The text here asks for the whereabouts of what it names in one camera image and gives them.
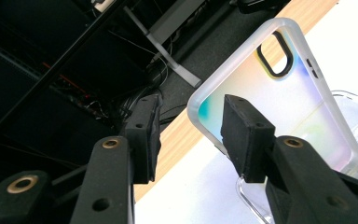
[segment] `white surface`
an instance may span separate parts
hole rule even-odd
[[[257,223],[234,166],[205,137],[135,205],[135,223]]]
[[[341,0],[306,38],[330,89],[358,94],[358,1]],[[236,181],[203,138],[135,205],[136,223],[257,223]]]
[[[306,39],[330,90],[358,95],[358,0],[340,0]]]

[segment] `white cable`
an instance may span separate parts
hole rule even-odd
[[[94,15],[94,17],[97,18],[97,14],[95,14],[94,8],[91,11],[92,11],[92,14]]]
[[[138,0],[138,2],[136,2],[131,9],[136,8],[141,1],[142,1],[142,0]]]
[[[109,118],[109,117],[107,117],[107,116],[104,114],[104,112],[103,112],[103,107],[101,106],[101,104],[100,104],[99,101],[93,101],[93,102],[91,102],[89,105],[86,105],[85,107],[86,107],[86,108],[89,108],[91,105],[93,105],[93,104],[95,104],[95,103],[97,103],[97,104],[98,104],[98,107],[100,107],[100,112],[103,114],[103,116],[106,117],[106,118]]]
[[[155,53],[155,52],[153,52],[153,51],[151,51],[151,50],[149,50],[149,49],[146,49],[146,48],[144,48],[144,47],[142,47],[142,46],[139,46],[139,45],[133,43],[133,42],[130,41],[129,39],[126,39],[126,38],[124,38],[123,36],[118,35],[118,34],[114,33],[114,32],[111,31],[111,30],[108,30],[108,32],[109,32],[110,34],[112,34],[112,35],[117,36],[118,38],[120,38],[120,39],[122,39],[122,40],[125,40],[125,41],[129,42],[130,44],[133,44],[133,46],[136,46],[136,47],[138,47],[138,48],[140,48],[140,49],[142,49],[142,50],[145,50],[145,51],[147,51],[147,52],[149,52],[149,53],[151,53],[151,54],[153,54],[153,55],[156,55],[156,54],[157,54],[157,53]]]
[[[132,109],[132,107],[139,101],[139,99],[144,95],[144,92],[145,91],[148,91],[149,89],[148,88],[145,88],[143,89],[139,94],[138,96],[132,101],[132,103],[130,104],[129,106],[129,110]]]
[[[164,80],[161,82],[161,84],[159,84],[159,87],[160,87],[168,79],[168,65],[164,62],[164,60],[162,60],[161,58],[159,58],[159,59],[165,64],[165,68],[161,71],[161,73],[159,75],[162,76],[162,73],[164,72],[164,70],[167,71],[167,75],[165,76]]]

